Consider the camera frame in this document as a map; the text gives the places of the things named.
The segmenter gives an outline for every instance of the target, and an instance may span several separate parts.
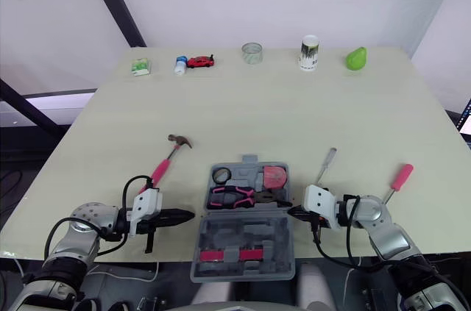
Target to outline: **open tool case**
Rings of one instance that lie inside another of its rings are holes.
[[[219,169],[223,176],[226,172],[226,177],[218,179],[217,184],[214,174]],[[278,181],[283,186],[273,190],[265,187],[273,186],[273,182],[263,180],[265,170],[272,169],[285,173],[284,182]],[[233,190],[236,198],[231,192],[221,197],[220,192],[226,188]],[[293,278],[293,240],[287,214],[290,204],[287,164],[258,162],[257,156],[245,155],[242,162],[214,165],[205,198],[208,214],[199,227],[191,280],[254,282]]]

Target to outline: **light wooden tabletop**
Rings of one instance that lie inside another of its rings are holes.
[[[361,71],[348,71],[349,50],[321,50],[319,68],[297,67],[298,50],[264,50],[247,65],[235,49],[131,49],[50,156],[0,234],[2,257],[41,260],[54,223],[89,201],[120,205],[125,182],[150,174],[171,151],[167,135],[190,138],[160,182],[165,208],[195,212],[192,221],[157,231],[154,252],[145,236],[101,261],[192,260],[210,167],[242,154],[289,165],[294,203],[319,172],[330,147],[336,158],[323,183],[341,197],[384,197],[397,169],[415,170],[388,203],[424,253],[471,249],[471,151],[431,95],[406,54],[370,48]],[[212,68],[173,74],[181,54],[214,54]],[[133,59],[152,72],[134,77]],[[132,186],[130,196],[138,185]],[[61,238],[67,224],[57,231]],[[373,255],[366,232],[353,230],[354,255]],[[113,243],[103,243],[102,248]],[[346,256],[344,232],[322,232],[328,254]],[[307,224],[294,221],[296,257],[318,257]]]

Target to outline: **pear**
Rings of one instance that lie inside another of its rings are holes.
[[[366,65],[366,48],[361,47],[347,55],[347,68],[352,71],[361,70]]]

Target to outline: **red toy car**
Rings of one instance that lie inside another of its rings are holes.
[[[214,57],[213,55],[209,57],[207,56],[192,57],[191,59],[188,60],[186,65],[189,68],[214,66]]]

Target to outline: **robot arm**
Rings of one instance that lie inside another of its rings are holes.
[[[54,226],[41,270],[25,281],[26,286],[9,311],[71,310],[74,302],[82,298],[79,289],[91,264],[100,255],[101,239],[120,241],[124,236],[118,245],[122,246],[128,235],[148,234],[146,253],[149,253],[156,228],[178,225],[192,218],[194,213],[186,210],[162,210],[162,193],[156,188],[137,195],[131,210],[98,202],[83,204]],[[68,231],[49,253],[52,234],[64,221],[70,221]]]
[[[294,207],[289,213],[310,221],[313,226],[340,230],[348,225],[356,200],[355,196],[345,195],[338,201],[328,190],[310,185],[306,188],[302,208]],[[389,274],[408,310],[466,310],[447,280],[428,263],[404,229],[392,222],[386,205],[378,197],[359,199],[352,226],[365,229],[380,260],[390,261]]]

